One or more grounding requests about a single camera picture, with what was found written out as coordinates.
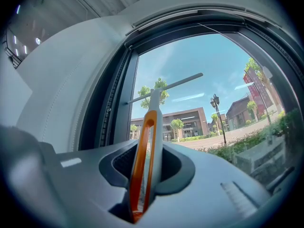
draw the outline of gray plastic panel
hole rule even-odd
[[[236,183],[259,208],[270,194],[254,179],[215,155],[166,143],[195,166],[190,183],[180,192],[156,196],[143,217],[134,225],[112,213],[125,203],[126,189],[111,186],[99,171],[100,160],[119,149],[136,144],[130,140],[88,151],[56,155],[43,150],[56,190],[76,226],[87,227],[224,227],[243,219],[221,183]],[[63,167],[71,160],[81,162]]]
[[[177,144],[166,145],[193,161],[195,175],[180,193],[157,196],[137,225],[224,227],[242,220],[221,183],[235,182],[259,206],[269,200],[263,186],[224,159]]]

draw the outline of railing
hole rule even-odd
[[[22,59],[20,59],[18,56],[16,56],[15,53],[13,53],[11,51],[11,49],[9,49],[6,31],[4,32],[4,35],[2,38],[2,44],[4,46],[4,51],[5,51],[6,55],[9,56],[9,59],[11,60],[14,68],[16,69],[19,66],[19,64],[22,62]]]

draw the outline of blue sky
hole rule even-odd
[[[172,42],[140,56],[134,98],[141,87],[154,87],[160,77],[172,84],[197,73],[204,76],[169,89],[169,97],[160,105],[163,114],[203,107],[208,122],[215,109],[210,98],[219,96],[219,110],[225,114],[234,101],[249,94],[244,85],[245,63],[250,56],[239,46],[220,34],[191,37]],[[133,103],[132,118],[144,117],[147,109]]]

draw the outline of roof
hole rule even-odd
[[[203,107],[194,108],[194,109],[185,110],[185,111],[180,111],[180,112],[167,113],[167,114],[163,114],[162,116],[166,117],[166,116],[174,116],[174,115],[180,115],[180,114],[185,114],[185,113],[190,113],[190,112],[196,112],[199,109],[203,109]],[[142,121],[142,120],[143,120],[143,117],[141,117],[141,118],[134,118],[134,119],[131,119],[131,122]]]
[[[249,96],[235,101],[231,104],[231,107],[226,113],[227,118],[233,118],[235,115],[245,111],[247,109],[247,103],[250,101]]]

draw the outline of ceiling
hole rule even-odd
[[[17,37],[19,57],[24,59],[38,44],[74,24],[103,16],[116,15],[139,0],[25,0],[10,22],[9,30]],[[13,36],[10,45],[16,46]],[[22,50],[27,47],[27,54]]]

